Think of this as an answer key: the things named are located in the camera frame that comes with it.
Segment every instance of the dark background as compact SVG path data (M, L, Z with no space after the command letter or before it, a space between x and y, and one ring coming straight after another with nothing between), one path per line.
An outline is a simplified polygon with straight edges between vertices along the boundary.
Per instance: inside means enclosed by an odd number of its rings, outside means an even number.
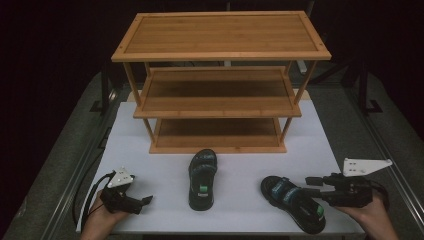
M225 11L226 0L0 2L1 222L4 234L87 84L110 63L137 12ZM305 9L301 0L231 1L232 10ZM416 132L424 136L423 7L418 0L316 0L311 20L333 62L365 52Z

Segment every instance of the shoe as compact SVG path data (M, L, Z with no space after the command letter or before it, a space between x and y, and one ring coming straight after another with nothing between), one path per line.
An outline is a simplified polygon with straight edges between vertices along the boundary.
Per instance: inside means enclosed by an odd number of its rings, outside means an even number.
M193 210L206 211L213 205L213 180L217 171L216 154L203 149L191 160L188 168L190 177L189 205Z
M262 180L261 191L272 206L290 214L304 232L317 234L325 228L324 208L288 178L268 176Z

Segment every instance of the bottom shelf board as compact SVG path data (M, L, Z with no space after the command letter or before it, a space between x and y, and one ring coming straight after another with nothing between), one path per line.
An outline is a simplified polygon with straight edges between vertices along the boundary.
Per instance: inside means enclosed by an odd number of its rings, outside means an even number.
M277 118L159 119L150 153L285 153Z

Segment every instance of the person's right hand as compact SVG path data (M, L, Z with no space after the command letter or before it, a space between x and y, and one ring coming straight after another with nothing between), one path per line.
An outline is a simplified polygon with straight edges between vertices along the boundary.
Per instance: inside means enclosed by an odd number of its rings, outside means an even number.
M335 207L355 219L368 234L376 240L397 240L399 239L389 215L383 204L383 196L374 192L373 201L362 208Z

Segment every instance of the sandal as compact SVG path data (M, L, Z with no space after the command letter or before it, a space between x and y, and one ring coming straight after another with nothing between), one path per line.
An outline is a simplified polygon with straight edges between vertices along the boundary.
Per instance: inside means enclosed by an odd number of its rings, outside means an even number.
M188 168L190 177L189 205L193 210L206 211L213 205L213 180L217 171L216 154L203 149L191 160Z
M304 232L317 234L325 228L324 208L288 178L268 176L262 180L261 191L272 206L290 214Z

